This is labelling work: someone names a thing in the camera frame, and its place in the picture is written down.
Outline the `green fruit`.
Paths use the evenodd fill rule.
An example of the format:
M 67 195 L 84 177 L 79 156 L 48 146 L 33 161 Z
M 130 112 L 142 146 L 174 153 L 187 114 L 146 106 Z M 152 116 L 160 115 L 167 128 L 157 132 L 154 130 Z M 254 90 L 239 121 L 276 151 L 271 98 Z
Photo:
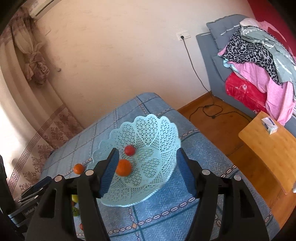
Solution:
M 71 198 L 72 198 L 72 201 L 73 201 L 74 203 L 78 203 L 78 202 L 79 202 L 78 195 L 72 194 L 72 195 L 71 195 Z
M 76 208 L 75 206 L 72 207 L 73 216 L 77 217 L 80 215 L 80 210 Z

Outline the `grey blue sofa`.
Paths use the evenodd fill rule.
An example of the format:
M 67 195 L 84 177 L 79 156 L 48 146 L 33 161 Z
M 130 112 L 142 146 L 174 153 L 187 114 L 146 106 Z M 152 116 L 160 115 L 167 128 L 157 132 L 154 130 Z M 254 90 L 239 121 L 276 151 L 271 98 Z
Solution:
M 230 79 L 234 81 L 235 84 L 242 82 L 243 85 L 238 89 L 239 91 L 243 91 L 247 87 L 252 87 L 253 85 L 250 82 L 238 78 L 231 68 L 226 68 L 223 65 L 223 58 L 217 55 L 226 46 L 234 32 L 237 31 L 239 23 L 245 18 L 248 17 L 241 14 L 235 14 L 225 16 L 213 22 L 208 22 L 208 32 L 199 34 L 197 36 L 197 42 L 205 62 L 213 95 L 239 109 L 248 116 L 254 117 L 260 111 L 257 112 L 251 110 L 241 101 L 227 94 L 226 87 L 232 87 L 233 85 L 227 85 L 226 80 Z M 292 117 L 284 127 L 290 133 L 295 133 L 295 107 L 293 109 Z

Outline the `red wall panel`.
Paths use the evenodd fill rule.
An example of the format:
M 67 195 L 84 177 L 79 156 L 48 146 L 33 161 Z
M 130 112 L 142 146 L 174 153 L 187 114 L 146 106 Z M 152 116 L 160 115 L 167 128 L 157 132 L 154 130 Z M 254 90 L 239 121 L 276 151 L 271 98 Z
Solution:
M 248 0 L 253 14 L 259 22 L 267 21 L 276 27 L 285 37 L 287 44 L 295 56 L 295 35 L 280 12 L 269 1 Z

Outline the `blue checked bedspread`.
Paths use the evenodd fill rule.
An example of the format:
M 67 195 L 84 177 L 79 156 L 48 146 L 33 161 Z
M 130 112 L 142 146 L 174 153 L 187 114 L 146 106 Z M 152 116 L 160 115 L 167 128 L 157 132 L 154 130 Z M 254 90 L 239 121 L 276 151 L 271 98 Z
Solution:
M 95 165 L 112 148 L 121 158 L 125 146 L 137 150 L 129 157 L 132 173 L 115 176 L 98 201 L 111 240 L 185 239 L 199 201 L 187 191 L 177 167 L 178 148 L 217 176 L 241 175 L 192 123 L 154 93 L 135 97 L 67 141 L 61 128 L 71 121 L 72 115 L 61 111 L 50 127 L 59 145 L 50 138 L 38 145 L 34 165 L 41 177 L 73 178 L 75 164 Z

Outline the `small orange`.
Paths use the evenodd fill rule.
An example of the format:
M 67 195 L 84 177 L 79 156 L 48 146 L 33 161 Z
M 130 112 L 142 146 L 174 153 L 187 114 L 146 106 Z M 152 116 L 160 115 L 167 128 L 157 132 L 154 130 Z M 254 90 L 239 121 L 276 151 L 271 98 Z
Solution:
M 85 167 L 80 163 L 76 164 L 73 167 L 73 172 L 77 175 L 81 175 L 84 172 L 84 170 L 85 170 Z

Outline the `wooden side table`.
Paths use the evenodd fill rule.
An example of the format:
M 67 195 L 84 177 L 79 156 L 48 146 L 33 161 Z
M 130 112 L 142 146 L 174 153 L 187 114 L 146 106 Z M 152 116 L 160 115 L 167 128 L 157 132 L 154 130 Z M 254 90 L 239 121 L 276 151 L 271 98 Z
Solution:
M 238 134 L 239 138 L 262 160 L 285 194 L 295 184 L 295 137 L 277 121 L 277 132 L 269 134 L 261 120 L 268 117 L 261 111 Z

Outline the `patterned beige curtain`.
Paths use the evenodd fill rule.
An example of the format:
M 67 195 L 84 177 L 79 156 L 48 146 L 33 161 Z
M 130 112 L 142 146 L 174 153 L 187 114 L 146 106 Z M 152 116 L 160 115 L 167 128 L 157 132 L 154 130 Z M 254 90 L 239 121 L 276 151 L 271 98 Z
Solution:
M 83 129 L 49 83 L 44 45 L 19 8 L 1 34 L 1 156 L 13 197 L 37 183 L 50 153 Z

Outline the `large orange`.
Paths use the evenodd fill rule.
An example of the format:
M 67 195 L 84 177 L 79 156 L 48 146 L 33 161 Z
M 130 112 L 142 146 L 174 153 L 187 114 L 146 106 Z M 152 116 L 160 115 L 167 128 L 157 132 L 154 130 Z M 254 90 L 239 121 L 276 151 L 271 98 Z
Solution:
M 121 177 L 127 177 L 132 173 L 132 164 L 126 159 L 120 159 L 115 173 Z

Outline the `light blue lattice basket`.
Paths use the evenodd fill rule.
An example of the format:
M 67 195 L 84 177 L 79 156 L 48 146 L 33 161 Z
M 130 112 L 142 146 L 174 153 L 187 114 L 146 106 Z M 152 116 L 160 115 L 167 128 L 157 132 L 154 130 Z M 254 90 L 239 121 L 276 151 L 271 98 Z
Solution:
M 136 149 L 133 156 L 126 156 L 128 145 Z M 110 207 L 127 207 L 150 198 L 170 179 L 176 164 L 176 152 L 181 147 L 177 126 L 162 116 L 154 114 L 137 116 L 133 122 L 124 122 L 110 132 L 109 139 L 102 140 L 92 154 L 92 169 L 105 160 L 113 148 L 118 149 L 120 159 L 132 164 L 127 177 L 114 175 L 108 192 L 100 199 Z

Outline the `white wall socket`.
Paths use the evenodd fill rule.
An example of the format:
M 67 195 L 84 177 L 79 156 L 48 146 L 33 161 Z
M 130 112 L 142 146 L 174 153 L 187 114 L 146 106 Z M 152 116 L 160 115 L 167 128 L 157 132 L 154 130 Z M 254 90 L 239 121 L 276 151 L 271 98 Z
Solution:
M 189 34 L 188 31 L 183 31 L 183 32 L 180 32 L 180 33 L 176 33 L 177 35 L 177 38 L 179 41 L 182 41 L 182 40 L 185 40 L 185 39 L 188 39 L 191 37 L 191 35 Z

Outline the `white air conditioner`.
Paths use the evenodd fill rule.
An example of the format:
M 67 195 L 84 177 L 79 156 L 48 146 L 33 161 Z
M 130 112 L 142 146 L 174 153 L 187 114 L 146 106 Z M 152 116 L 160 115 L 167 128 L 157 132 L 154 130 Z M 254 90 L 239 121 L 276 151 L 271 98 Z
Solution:
M 29 7 L 29 14 L 32 18 L 39 19 L 59 2 L 60 2 L 60 0 L 36 0 L 36 1 L 33 1 Z

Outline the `small white box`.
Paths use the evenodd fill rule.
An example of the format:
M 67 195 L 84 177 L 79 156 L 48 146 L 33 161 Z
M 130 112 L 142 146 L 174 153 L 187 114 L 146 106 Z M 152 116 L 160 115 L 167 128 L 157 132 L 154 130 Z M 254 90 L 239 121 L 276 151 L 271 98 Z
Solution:
M 270 116 L 262 118 L 261 122 L 269 135 L 272 135 L 273 133 L 276 133 L 278 131 L 278 126 Z

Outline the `green fruit back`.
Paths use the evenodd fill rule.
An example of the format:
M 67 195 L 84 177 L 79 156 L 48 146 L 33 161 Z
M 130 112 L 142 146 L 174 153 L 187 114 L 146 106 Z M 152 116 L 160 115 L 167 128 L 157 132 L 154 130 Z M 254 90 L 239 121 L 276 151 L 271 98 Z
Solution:
M 74 203 L 78 203 L 78 202 L 79 202 L 78 195 L 72 194 L 72 195 L 71 195 L 71 198 L 72 198 L 72 201 L 73 201 Z

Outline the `pile of clothes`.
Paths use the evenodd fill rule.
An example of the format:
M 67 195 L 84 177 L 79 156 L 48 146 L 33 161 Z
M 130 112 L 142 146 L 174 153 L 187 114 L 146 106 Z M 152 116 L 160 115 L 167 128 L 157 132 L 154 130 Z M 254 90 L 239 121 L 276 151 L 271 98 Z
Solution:
M 227 79 L 227 94 L 254 111 L 264 111 L 282 126 L 295 107 L 295 56 L 285 37 L 270 23 L 243 19 L 226 46 L 217 54 L 223 65 L 253 86 L 243 91 Z

